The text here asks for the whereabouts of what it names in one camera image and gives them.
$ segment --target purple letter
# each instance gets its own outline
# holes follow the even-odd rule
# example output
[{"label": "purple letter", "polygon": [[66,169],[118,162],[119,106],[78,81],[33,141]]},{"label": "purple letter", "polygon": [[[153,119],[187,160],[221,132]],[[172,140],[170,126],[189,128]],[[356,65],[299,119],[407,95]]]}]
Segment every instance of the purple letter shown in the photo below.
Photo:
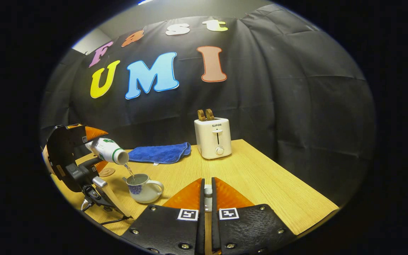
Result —
[{"label": "purple letter", "polygon": [[92,63],[89,65],[89,67],[98,63],[100,61],[100,57],[103,56],[105,52],[107,52],[108,47],[110,47],[111,45],[113,45],[112,41],[95,50],[94,59],[92,60]]}]

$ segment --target toaster knob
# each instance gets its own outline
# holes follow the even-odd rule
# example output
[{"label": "toaster knob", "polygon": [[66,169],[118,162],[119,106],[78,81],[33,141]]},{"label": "toaster knob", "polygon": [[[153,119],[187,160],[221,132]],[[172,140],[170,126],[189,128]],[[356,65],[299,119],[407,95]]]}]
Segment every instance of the toaster knob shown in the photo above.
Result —
[{"label": "toaster knob", "polygon": [[217,155],[222,155],[223,152],[225,152],[225,149],[223,149],[222,147],[217,147],[217,148],[215,149],[215,153],[216,153]]}]

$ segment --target colorful foam letter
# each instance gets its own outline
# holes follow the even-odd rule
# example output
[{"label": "colorful foam letter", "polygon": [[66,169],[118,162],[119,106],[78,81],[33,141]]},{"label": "colorful foam letter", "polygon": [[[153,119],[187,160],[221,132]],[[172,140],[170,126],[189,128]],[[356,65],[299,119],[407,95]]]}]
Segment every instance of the colorful foam letter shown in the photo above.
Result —
[{"label": "colorful foam letter", "polygon": [[226,31],[227,27],[220,27],[221,25],[226,24],[225,21],[218,21],[218,19],[212,19],[210,21],[204,21],[203,24],[207,24],[207,29],[210,31]]},{"label": "colorful foam letter", "polygon": [[177,88],[179,82],[174,79],[173,68],[173,60],[176,55],[177,53],[175,52],[163,53],[157,57],[151,69],[147,68],[142,60],[128,65],[127,70],[130,71],[130,74],[128,79],[128,92],[125,94],[125,98],[130,100],[141,94],[141,91],[138,89],[138,83],[144,93],[149,93],[156,76],[157,83],[154,85],[155,91]]},{"label": "colorful foam letter", "polygon": [[92,75],[92,83],[91,83],[91,97],[92,98],[97,98],[103,96],[111,87],[111,84],[113,83],[113,78],[114,78],[114,72],[116,70],[116,66],[120,63],[120,60],[116,60],[113,63],[110,63],[108,65],[108,75],[107,75],[107,81],[105,81],[105,84],[102,87],[98,87],[98,84],[100,83],[100,77],[102,76],[103,71],[105,68],[101,68],[97,70],[93,75]]},{"label": "colorful foam letter", "polygon": [[204,60],[204,74],[201,79],[205,82],[222,82],[227,79],[221,70],[220,52],[222,49],[214,46],[201,46],[197,50],[202,53]]},{"label": "colorful foam letter", "polygon": [[167,35],[175,35],[175,34],[186,34],[190,32],[190,29],[188,28],[190,25],[183,23],[183,24],[174,24],[169,26],[166,31]]},{"label": "colorful foam letter", "polygon": [[144,30],[134,32],[133,34],[131,34],[130,36],[128,36],[125,39],[125,42],[122,44],[122,47],[125,47],[125,46],[131,44],[132,42],[136,42],[137,40],[139,40],[141,37],[144,36],[143,33],[144,33]]},{"label": "colorful foam letter", "polygon": [[102,57],[107,52],[108,47],[110,47],[111,45],[113,45],[112,41],[108,42],[107,44],[105,44],[102,47],[95,50],[94,59],[92,60],[89,67],[91,67],[91,66],[95,65],[96,63],[98,63],[100,61],[100,57]]}]

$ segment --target white wall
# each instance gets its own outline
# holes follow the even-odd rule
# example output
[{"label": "white wall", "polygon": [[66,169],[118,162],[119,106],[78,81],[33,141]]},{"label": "white wall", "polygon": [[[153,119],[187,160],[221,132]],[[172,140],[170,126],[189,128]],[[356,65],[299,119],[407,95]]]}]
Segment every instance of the white wall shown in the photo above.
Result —
[{"label": "white wall", "polygon": [[93,52],[95,49],[109,41],[111,41],[111,38],[109,38],[108,35],[106,35],[100,29],[96,28],[89,34],[85,35],[72,48],[81,53],[87,52],[86,55],[88,55],[89,53]]}]

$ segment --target cup handle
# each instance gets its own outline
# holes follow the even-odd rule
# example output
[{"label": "cup handle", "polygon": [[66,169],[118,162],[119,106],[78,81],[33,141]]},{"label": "cup handle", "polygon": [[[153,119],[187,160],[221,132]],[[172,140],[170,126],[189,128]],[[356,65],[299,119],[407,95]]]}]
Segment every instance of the cup handle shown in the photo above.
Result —
[{"label": "cup handle", "polygon": [[152,181],[152,180],[149,180],[149,181],[146,182],[146,184],[148,184],[148,183],[157,184],[158,186],[160,186],[161,191],[157,192],[157,195],[160,196],[160,195],[163,194],[163,191],[165,190],[165,186],[163,186],[163,183],[161,183],[159,181]]}]

